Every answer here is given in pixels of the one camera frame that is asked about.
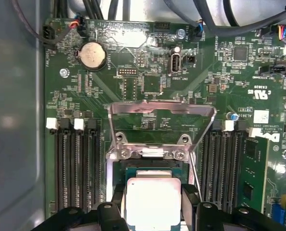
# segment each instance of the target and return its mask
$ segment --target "black dimm slot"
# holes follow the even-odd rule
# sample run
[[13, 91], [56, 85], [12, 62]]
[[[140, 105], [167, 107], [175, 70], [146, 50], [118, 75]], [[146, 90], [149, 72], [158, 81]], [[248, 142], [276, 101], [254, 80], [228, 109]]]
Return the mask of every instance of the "black dimm slot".
[[88, 163], [87, 163], [87, 156], [88, 156], [88, 134], [84, 133], [82, 137], [83, 144], [82, 144], [82, 152], [80, 157], [80, 207], [83, 209], [84, 212], [87, 211], [87, 191], [88, 191]]
[[224, 175], [224, 162], [225, 162], [225, 155], [226, 155], [226, 137], [222, 134], [220, 137], [221, 140], [221, 150], [219, 155], [219, 171], [218, 171], [218, 185], [217, 185], [217, 201], [218, 206], [222, 209], [221, 199], [223, 194], [223, 175]]
[[236, 175], [236, 160], [240, 153], [237, 151], [237, 144], [238, 144], [238, 136], [236, 132], [232, 136], [232, 155], [231, 155], [231, 166], [230, 166], [230, 175], [229, 175], [229, 188], [228, 188], [228, 208], [227, 211], [229, 213], [232, 212], [233, 209], [233, 200], [234, 200], [234, 189], [236, 187], [235, 175]]
[[231, 133], [224, 133], [226, 139], [226, 159], [224, 164], [224, 174], [223, 174], [223, 195], [222, 195], [222, 209], [224, 212], [227, 212], [228, 207], [228, 188], [229, 188], [229, 177], [231, 170], [231, 158], [234, 152], [232, 151], [232, 137]]
[[68, 206], [76, 206], [76, 132], [71, 133], [71, 151], [70, 151], [70, 171], [69, 171], [69, 203]]
[[60, 150], [60, 139], [59, 139], [59, 132], [53, 131], [51, 134], [54, 134], [54, 170], [55, 170], [55, 211], [59, 211], [61, 208], [61, 188], [60, 188], [60, 156], [59, 156], [59, 150]]
[[58, 134], [59, 148], [58, 148], [58, 197], [59, 197], [59, 209], [64, 208], [64, 181], [65, 181], [65, 168], [64, 168], [64, 135], [61, 131]]
[[215, 155], [214, 155], [214, 166], [213, 166], [213, 172], [214, 172], [214, 176], [213, 176], [213, 190], [212, 190], [212, 202], [216, 202], [217, 201], [217, 185], [218, 185], [218, 170], [219, 170], [219, 156], [220, 156], [220, 139], [219, 136], [216, 136], [214, 133], [214, 140], [215, 140]]
[[245, 133], [237, 133], [237, 157], [236, 157], [236, 161], [235, 161], [235, 176], [234, 176], [234, 182], [236, 187], [234, 187], [234, 199], [233, 199], [233, 207], [237, 206], [237, 193], [238, 193], [238, 189], [237, 189], [237, 185], [238, 185], [238, 178], [239, 178], [239, 172], [240, 172], [240, 165], [241, 165], [241, 156], [244, 154], [244, 150], [245, 150]]
[[215, 137], [209, 137], [209, 145], [208, 145], [208, 166], [207, 166], [207, 196], [208, 201], [211, 201], [212, 197], [212, 181], [213, 181], [213, 166], [214, 166], [214, 153], [215, 153]]
[[94, 171], [93, 174], [95, 175], [94, 184], [93, 184], [93, 194], [94, 200], [93, 204], [96, 204], [100, 201], [100, 179], [101, 179], [101, 172], [100, 172], [100, 134], [97, 130], [94, 134], [93, 139], [93, 147], [92, 147], [92, 155], [94, 160]]
[[209, 144], [209, 135], [206, 134], [203, 139], [202, 145], [202, 158], [201, 158], [201, 189], [202, 189], [202, 197], [204, 201], [207, 201], [207, 192], [206, 192], [206, 169], [208, 163], [208, 144]]
[[75, 184], [76, 184], [76, 196], [75, 196], [75, 206], [81, 207], [80, 199], [81, 199], [81, 153], [83, 151], [83, 137], [82, 132], [77, 131], [76, 133], [76, 174], [75, 174]]
[[69, 130], [64, 130], [63, 143], [64, 207], [68, 207], [71, 203], [71, 133]]

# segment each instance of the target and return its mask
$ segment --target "dimm slot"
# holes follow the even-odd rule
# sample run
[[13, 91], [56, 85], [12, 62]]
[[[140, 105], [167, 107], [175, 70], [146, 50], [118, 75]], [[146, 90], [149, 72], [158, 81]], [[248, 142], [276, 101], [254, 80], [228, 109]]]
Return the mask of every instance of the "dimm slot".
[[202, 189], [202, 196], [203, 200], [207, 201], [207, 193], [206, 193], [206, 169], [208, 163], [208, 144], [209, 144], [209, 135], [206, 134], [203, 139], [203, 146], [202, 146], [202, 161], [201, 161], [201, 189]]
[[218, 184], [217, 184], [217, 202], [218, 207], [222, 209], [222, 196], [223, 196], [223, 175], [224, 175], [224, 162], [225, 162], [225, 155], [226, 155], [226, 136], [221, 135], [221, 147], [220, 147], [220, 155], [218, 159], [219, 169], [218, 169]]
[[232, 162], [232, 155], [234, 155], [234, 152], [232, 152], [232, 137], [230, 133], [226, 132], [223, 134], [227, 139], [226, 139], [226, 160], [224, 163], [224, 173], [223, 173], [223, 195], [222, 195], [222, 209], [223, 211], [227, 211], [228, 208], [228, 189], [230, 187], [229, 185], [229, 178], [231, 175], [231, 162]]
[[213, 166], [213, 172], [214, 172], [214, 176], [213, 176], [213, 191], [212, 191], [212, 201], [216, 202], [217, 201], [217, 187], [215, 187], [218, 183], [218, 171], [219, 171], [219, 156], [220, 156], [220, 139], [217, 139], [219, 136], [217, 136], [214, 133], [214, 140], [215, 140], [215, 151], [214, 151], [214, 166]]
[[80, 152], [80, 207], [83, 211], [88, 212], [87, 206], [87, 191], [88, 191], [88, 135], [86, 132], [82, 137], [82, 151]]

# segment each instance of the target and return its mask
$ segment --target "black connector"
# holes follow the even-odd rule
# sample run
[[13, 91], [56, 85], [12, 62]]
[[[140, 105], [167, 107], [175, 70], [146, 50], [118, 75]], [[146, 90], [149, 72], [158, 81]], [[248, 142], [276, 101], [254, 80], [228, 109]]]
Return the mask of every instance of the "black connector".
[[77, 14], [77, 20], [79, 22], [79, 25], [77, 26], [77, 33], [82, 38], [87, 38], [89, 34], [88, 34], [85, 18], [81, 14]]
[[203, 35], [203, 26], [191, 26], [189, 29], [189, 40], [191, 42], [199, 42]]
[[[55, 39], [55, 30], [50, 25], [44, 25], [42, 27], [42, 33], [43, 33], [43, 37], [45, 39], [50, 39], [50, 40]], [[53, 44], [49, 44], [49, 43], [44, 42], [43, 45], [45, 46], [45, 48], [47, 48], [49, 50], [55, 50], [56, 49], [56, 46]]]

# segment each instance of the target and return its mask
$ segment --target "integrated circuit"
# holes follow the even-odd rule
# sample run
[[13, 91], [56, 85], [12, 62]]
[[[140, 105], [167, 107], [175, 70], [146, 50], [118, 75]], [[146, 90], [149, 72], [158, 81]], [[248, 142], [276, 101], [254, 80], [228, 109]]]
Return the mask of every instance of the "integrated circuit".
[[252, 200], [252, 194], [253, 194], [253, 187], [249, 185], [247, 182], [244, 182], [243, 195], [249, 200]]
[[234, 60], [235, 61], [247, 61], [248, 47], [237, 46], [234, 47]]

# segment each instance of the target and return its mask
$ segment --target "ram slot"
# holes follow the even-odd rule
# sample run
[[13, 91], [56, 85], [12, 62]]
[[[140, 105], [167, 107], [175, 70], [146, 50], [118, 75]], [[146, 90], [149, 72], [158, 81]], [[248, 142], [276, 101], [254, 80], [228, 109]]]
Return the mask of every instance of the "ram slot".
[[209, 142], [209, 135], [206, 134], [203, 138], [203, 145], [202, 145], [202, 158], [201, 158], [201, 189], [202, 189], [202, 196], [203, 200], [207, 201], [206, 199], [206, 181], [207, 181], [207, 164], [208, 164], [208, 142]]
[[213, 167], [214, 167], [214, 153], [215, 153], [215, 137], [209, 137], [208, 144], [208, 166], [207, 166], [207, 199], [211, 200], [213, 189]]
[[218, 185], [218, 171], [219, 171], [219, 157], [221, 155], [220, 153], [220, 145], [221, 145], [221, 140], [219, 135], [217, 135], [216, 133], [214, 133], [214, 140], [215, 140], [215, 145], [214, 145], [214, 166], [213, 166], [213, 190], [212, 190], [212, 202], [216, 202], [217, 201], [217, 185]]
[[60, 130], [54, 134], [54, 169], [55, 169], [55, 211], [63, 208], [63, 135]]
[[223, 195], [223, 175], [224, 175], [224, 162], [225, 162], [225, 155], [226, 155], [226, 136], [223, 134], [220, 137], [221, 145], [220, 145], [220, 155], [218, 159], [219, 168], [218, 168], [218, 183], [217, 183], [217, 202], [218, 207], [222, 209], [222, 195]]
[[69, 207], [71, 204], [71, 132], [63, 131], [63, 204]]
[[91, 135], [91, 205], [100, 201], [101, 159], [100, 159], [100, 134], [99, 129]]
[[225, 163], [224, 163], [224, 172], [223, 172], [223, 194], [222, 194], [222, 209], [223, 211], [227, 212], [227, 208], [228, 208], [228, 203], [229, 203], [229, 187], [230, 187], [230, 175], [232, 174], [231, 172], [231, 165], [232, 163], [232, 159], [234, 159], [234, 154], [235, 152], [232, 149], [232, 144], [233, 144], [233, 140], [231, 137], [232, 133], [224, 133], [223, 135], [227, 138], [226, 139], [226, 159], [225, 159]]
[[234, 182], [236, 184], [236, 187], [234, 187], [233, 192], [233, 205], [232, 207], [236, 207], [237, 206], [237, 193], [238, 193], [238, 188], [237, 188], [237, 184], [238, 184], [238, 178], [239, 178], [239, 172], [240, 172], [240, 167], [241, 167], [241, 160], [242, 160], [242, 154], [244, 153], [244, 149], [245, 149], [245, 133], [237, 133], [236, 135], [236, 139], [237, 139], [237, 144], [236, 144], [236, 159], [235, 159], [235, 175], [234, 175]]
[[237, 160], [240, 156], [240, 153], [237, 149], [238, 146], [238, 135], [234, 133], [232, 135], [232, 150], [231, 150], [231, 166], [229, 169], [230, 175], [229, 175], [229, 185], [228, 185], [228, 207], [227, 212], [231, 213], [233, 209], [233, 203], [234, 203], [234, 189], [235, 189], [235, 176], [236, 174], [236, 164]]
[[80, 207], [83, 211], [88, 212], [88, 156], [89, 156], [89, 137], [85, 132], [81, 137], [81, 152], [80, 152]]

